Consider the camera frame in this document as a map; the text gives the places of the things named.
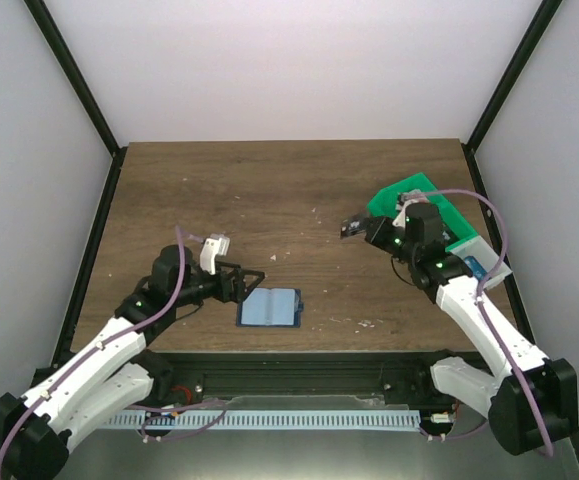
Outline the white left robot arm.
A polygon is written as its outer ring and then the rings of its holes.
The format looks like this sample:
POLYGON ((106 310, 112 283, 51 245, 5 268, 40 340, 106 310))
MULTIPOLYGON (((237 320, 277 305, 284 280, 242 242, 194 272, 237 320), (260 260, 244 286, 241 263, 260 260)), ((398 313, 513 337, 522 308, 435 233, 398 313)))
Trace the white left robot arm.
POLYGON ((179 308, 207 300, 245 302, 262 271, 223 261, 225 237, 205 240, 198 260, 182 243, 163 248, 100 332, 20 396, 0 396, 0 479, 53 479, 70 454, 114 414, 173 392, 168 366, 150 344, 179 308))

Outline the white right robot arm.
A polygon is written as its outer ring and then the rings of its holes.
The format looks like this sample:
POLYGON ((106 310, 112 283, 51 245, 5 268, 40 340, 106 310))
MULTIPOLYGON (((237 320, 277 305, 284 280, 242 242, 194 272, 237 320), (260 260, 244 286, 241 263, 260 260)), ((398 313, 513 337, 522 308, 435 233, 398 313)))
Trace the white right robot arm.
POLYGON ((496 252, 445 200, 370 206, 359 224, 366 242, 408 268, 413 285, 459 326, 487 365, 439 360, 414 376, 416 396, 434 403, 447 394, 468 405, 512 455, 552 455, 555 443, 578 429, 577 374, 523 336, 488 297, 511 273, 496 252))

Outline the blue leather card holder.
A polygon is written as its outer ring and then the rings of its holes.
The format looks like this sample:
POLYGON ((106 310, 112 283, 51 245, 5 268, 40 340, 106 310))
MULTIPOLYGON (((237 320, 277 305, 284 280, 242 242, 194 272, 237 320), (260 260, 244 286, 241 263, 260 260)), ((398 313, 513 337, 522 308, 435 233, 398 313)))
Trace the blue leather card holder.
POLYGON ((238 306, 236 326, 298 328, 304 304, 302 292, 293 288, 256 288, 238 306))

